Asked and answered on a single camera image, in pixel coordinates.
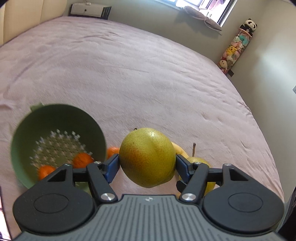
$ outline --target window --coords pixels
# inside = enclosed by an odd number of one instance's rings
[[[183,8],[191,6],[205,16],[213,19],[216,23],[222,24],[235,0],[160,0],[167,4]]]

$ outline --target plush toy organizer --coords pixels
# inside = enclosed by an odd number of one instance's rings
[[[255,31],[256,28],[257,24],[251,19],[247,20],[245,25],[241,25],[238,35],[232,40],[218,63],[218,67],[225,75],[232,68],[251,41],[253,31]]]

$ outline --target green colander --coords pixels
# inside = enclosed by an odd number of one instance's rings
[[[31,188],[38,181],[38,165],[58,167],[70,163],[79,152],[105,161],[103,132],[89,114],[65,104],[39,104],[31,110],[19,124],[11,143],[11,162],[25,187]],[[80,185],[87,191],[86,183]]]

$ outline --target headboard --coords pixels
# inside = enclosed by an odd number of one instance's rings
[[[63,15],[67,0],[9,0],[0,8],[0,45],[26,30]]]

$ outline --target pear stem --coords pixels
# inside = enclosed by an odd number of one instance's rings
[[[194,154],[195,154],[195,146],[196,146],[196,144],[195,144],[195,142],[193,143],[193,147],[192,147],[192,157],[194,157]]]

